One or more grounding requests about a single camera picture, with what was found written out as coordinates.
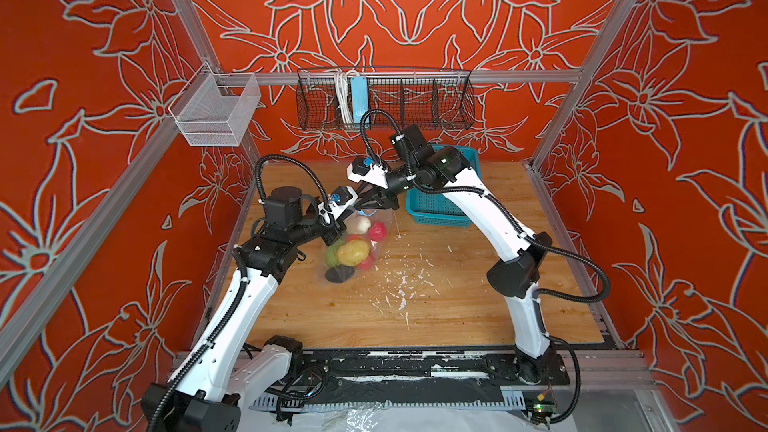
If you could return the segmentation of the green cabbage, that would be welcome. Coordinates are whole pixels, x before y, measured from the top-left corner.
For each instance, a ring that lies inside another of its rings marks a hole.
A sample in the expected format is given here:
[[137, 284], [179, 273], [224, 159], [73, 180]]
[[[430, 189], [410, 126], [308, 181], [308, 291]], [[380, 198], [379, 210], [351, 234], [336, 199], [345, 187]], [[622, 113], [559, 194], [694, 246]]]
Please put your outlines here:
[[342, 242], [336, 242], [326, 248], [324, 252], [325, 264], [329, 268], [337, 267], [341, 264], [338, 257], [338, 250], [343, 246]]

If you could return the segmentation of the white radish with leaves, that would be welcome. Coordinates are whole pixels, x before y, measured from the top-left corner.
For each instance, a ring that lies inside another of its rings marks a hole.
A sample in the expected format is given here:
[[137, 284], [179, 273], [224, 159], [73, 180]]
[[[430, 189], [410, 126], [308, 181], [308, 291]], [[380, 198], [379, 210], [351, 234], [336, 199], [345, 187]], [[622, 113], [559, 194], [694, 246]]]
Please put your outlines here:
[[366, 216], [354, 216], [346, 222], [347, 231], [351, 235], [365, 236], [372, 225], [371, 219]]

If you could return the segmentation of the yellow potato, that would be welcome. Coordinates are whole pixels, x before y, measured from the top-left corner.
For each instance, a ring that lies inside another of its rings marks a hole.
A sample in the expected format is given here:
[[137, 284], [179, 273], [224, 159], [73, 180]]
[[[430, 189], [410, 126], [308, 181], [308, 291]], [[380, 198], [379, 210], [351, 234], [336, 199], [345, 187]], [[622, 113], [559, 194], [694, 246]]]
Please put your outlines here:
[[363, 239], [347, 241], [338, 250], [341, 265], [355, 267], [370, 254], [370, 244]]

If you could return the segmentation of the dark avocado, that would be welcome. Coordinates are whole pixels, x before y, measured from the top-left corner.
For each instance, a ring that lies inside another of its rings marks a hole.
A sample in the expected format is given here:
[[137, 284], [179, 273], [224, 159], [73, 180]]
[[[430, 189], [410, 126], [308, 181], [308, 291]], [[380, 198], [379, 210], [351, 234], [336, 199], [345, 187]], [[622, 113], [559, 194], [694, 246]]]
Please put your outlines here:
[[345, 265], [338, 265], [326, 270], [325, 279], [334, 284], [340, 284], [348, 281], [355, 275], [355, 268]]

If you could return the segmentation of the clear zip top bag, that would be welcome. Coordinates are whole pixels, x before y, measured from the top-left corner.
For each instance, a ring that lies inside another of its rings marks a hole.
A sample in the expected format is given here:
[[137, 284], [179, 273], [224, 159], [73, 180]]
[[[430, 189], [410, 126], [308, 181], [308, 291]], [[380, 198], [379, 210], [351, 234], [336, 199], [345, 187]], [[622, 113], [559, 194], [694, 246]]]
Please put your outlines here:
[[354, 211], [344, 226], [330, 246], [322, 247], [319, 279], [324, 283], [342, 284], [378, 266], [395, 236], [395, 213]]

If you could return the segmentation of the red fruit front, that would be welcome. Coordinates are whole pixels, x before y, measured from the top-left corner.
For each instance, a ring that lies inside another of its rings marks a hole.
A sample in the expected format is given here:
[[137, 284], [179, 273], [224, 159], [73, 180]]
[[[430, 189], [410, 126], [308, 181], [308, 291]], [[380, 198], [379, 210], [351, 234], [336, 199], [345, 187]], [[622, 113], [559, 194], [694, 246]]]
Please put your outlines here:
[[385, 240], [388, 237], [388, 234], [387, 226], [381, 221], [373, 222], [367, 231], [368, 238], [373, 242]]

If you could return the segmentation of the red fruit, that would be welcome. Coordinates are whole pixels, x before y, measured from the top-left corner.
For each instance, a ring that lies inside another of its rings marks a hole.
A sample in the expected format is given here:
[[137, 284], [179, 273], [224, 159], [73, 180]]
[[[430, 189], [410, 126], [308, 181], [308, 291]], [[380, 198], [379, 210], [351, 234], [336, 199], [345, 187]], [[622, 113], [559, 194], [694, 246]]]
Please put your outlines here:
[[374, 255], [369, 254], [365, 259], [363, 259], [359, 264], [355, 266], [355, 269], [357, 271], [368, 271], [374, 267], [376, 263], [376, 258]]
[[373, 222], [367, 231], [368, 238], [373, 242], [385, 240], [388, 237], [388, 234], [387, 226], [381, 221]]

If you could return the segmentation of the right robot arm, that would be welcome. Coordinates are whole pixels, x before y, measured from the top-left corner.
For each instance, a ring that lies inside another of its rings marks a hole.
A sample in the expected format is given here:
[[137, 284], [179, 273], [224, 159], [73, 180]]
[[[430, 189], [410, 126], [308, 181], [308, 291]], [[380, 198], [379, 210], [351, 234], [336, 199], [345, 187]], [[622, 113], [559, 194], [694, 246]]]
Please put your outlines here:
[[[394, 130], [390, 142], [403, 163], [398, 169], [389, 168], [368, 145], [369, 124], [375, 116], [383, 117]], [[365, 112], [359, 128], [363, 142], [368, 145], [367, 155], [353, 162], [348, 176], [373, 188], [363, 195], [358, 207], [364, 208], [373, 200], [382, 206], [391, 205], [407, 190], [442, 196], [457, 206], [497, 253], [498, 260], [488, 271], [487, 280], [504, 297], [512, 320], [518, 376], [529, 384], [544, 380], [554, 363], [558, 340], [545, 326], [541, 296], [582, 304], [599, 303], [611, 292], [611, 282], [605, 271], [583, 255], [554, 246], [547, 234], [536, 234], [524, 226], [485, 186], [472, 163], [455, 147], [435, 149], [416, 125], [401, 128], [381, 109]], [[591, 268], [600, 281], [599, 291], [577, 296], [540, 287], [539, 266], [549, 253]]]

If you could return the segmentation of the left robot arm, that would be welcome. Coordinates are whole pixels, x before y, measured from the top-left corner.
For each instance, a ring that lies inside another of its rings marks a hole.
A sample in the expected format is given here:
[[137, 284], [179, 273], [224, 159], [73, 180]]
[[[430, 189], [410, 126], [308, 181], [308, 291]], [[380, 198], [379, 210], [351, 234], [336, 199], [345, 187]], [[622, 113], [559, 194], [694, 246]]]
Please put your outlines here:
[[232, 372], [247, 336], [286, 272], [302, 258], [300, 246], [317, 238], [333, 242], [343, 230], [358, 195], [349, 186], [326, 192], [315, 173], [318, 195], [295, 186], [267, 193], [262, 172], [269, 162], [295, 164], [285, 155], [267, 155], [254, 179], [264, 215], [249, 239], [232, 251], [236, 271], [211, 322], [164, 384], [153, 383], [141, 407], [150, 431], [235, 431], [248, 400], [255, 399], [298, 366], [302, 346], [279, 337], [246, 366], [245, 379]]

